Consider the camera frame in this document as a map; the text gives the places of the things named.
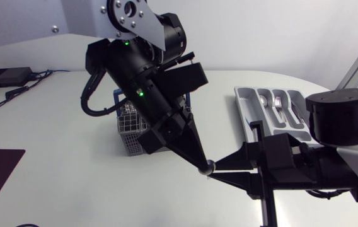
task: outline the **fork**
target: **fork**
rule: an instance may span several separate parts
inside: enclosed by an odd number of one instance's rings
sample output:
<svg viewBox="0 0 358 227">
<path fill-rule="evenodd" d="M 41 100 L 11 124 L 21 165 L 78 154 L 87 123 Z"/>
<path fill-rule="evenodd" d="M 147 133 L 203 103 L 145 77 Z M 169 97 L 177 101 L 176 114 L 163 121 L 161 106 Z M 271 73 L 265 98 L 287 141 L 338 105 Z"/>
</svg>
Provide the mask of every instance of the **fork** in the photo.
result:
<svg viewBox="0 0 358 227">
<path fill-rule="evenodd" d="M 282 104 L 281 104 L 281 97 L 276 96 L 274 98 L 274 105 L 275 105 L 275 109 L 277 110 L 277 112 L 280 115 L 280 118 L 284 121 L 287 122 L 287 117 L 286 114 L 284 113 L 284 110 L 282 109 Z"/>
</svg>

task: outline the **white wall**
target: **white wall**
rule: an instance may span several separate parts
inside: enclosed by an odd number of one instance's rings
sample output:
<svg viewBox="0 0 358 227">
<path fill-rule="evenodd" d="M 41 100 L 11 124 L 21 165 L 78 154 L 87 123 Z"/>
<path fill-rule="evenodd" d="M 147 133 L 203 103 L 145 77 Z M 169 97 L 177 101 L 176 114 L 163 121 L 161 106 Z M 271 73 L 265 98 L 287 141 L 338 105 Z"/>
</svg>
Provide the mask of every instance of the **white wall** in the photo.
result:
<svg viewBox="0 0 358 227">
<path fill-rule="evenodd" d="M 178 14 L 205 69 L 260 70 L 334 88 L 358 56 L 358 0 L 149 0 Z M 61 35 L 0 47 L 0 67 L 84 69 L 98 38 Z"/>
</svg>

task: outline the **gray cutlery tray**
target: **gray cutlery tray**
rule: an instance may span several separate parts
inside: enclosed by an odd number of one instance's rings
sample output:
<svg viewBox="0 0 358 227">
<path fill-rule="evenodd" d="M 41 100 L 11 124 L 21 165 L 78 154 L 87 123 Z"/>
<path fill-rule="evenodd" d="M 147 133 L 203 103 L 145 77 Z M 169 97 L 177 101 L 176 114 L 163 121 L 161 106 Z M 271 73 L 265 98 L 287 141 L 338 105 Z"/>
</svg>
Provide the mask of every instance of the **gray cutlery tray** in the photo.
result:
<svg viewBox="0 0 358 227">
<path fill-rule="evenodd" d="M 237 86 L 234 88 L 236 103 L 240 111 L 243 130 L 248 142 L 255 142 L 250 122 L 256 120 L 263 121 L 265 136 L 281 133 L 289 133 L 302 143 L 310 146 L 319 146 L 312 139 L 309 133 L 309 112 L 306 110 L 305 97 L 298 90 L 282 90 L 277 88 L 250 88 Z M 267 99 L 267 106 L 264 107 L 260 101 L 260 95 Z M 282 109 L 286 116 L 286 121 L 282 120 L 275 108 L 275 97 L 281 99 Z M 299 119 L 292 111 L 292 103 L 296 107 L 300 118 L 305 123 L 300 123 Z"/>
</svg>

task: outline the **screw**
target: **screw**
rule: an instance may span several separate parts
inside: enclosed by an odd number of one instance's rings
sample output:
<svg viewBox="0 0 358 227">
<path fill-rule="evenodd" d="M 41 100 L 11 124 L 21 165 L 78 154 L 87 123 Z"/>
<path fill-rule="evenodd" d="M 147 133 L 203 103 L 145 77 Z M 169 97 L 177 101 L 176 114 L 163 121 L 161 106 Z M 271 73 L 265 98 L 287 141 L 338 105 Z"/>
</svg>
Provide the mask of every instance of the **screw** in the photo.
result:
<svg viewBox="0 0 358 227">
<path fill-rule="evenodd" d="M 52 32 L 53 32 L 53 33 L 58 33 L 58 32 L 59 32 L 59 28 L 54 25 L 54 26 L 52 27 Z"/>
<path fill-rule="evenodd" d="M 104 6 L 101 7 L 101 13 L 102 13 L 102 14 L 105 14 L 105 13 L 106 13 L 106 7 L 104 7 Z"/>
</svg>

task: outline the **table surface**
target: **table surface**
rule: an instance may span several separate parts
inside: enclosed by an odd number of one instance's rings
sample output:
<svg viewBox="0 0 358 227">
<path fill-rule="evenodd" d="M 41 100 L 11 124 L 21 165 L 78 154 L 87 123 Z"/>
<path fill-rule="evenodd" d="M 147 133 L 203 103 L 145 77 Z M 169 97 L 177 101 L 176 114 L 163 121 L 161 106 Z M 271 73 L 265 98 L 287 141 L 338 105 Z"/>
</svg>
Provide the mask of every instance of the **table surface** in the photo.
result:
<svg viewBox="0 0 358 227">
<path fill-rule="evenodd" d="M 206 71 L 209 84 L 191 94 L 208 159 L 219 160 L 245 140 L 235 86 L 326 91 L 275 73 Z M 260 226 L 260 201 L 200 175 L 171 151 L 127 156 L 115 113 L 90 117 L 79 97 L 87 72 L 55 73 L 0 108 L 0 149 L 26 153 L 0 191 L 0 227 Z M 117 86 L 105 77 L 91 108 L 113 104 Z M 5 91 L 0 88 L 0 101 Z M 316 199 L 275 191 L 279 226 L 358 226 L 358 203 L 345 193 Z"/>
</svg>

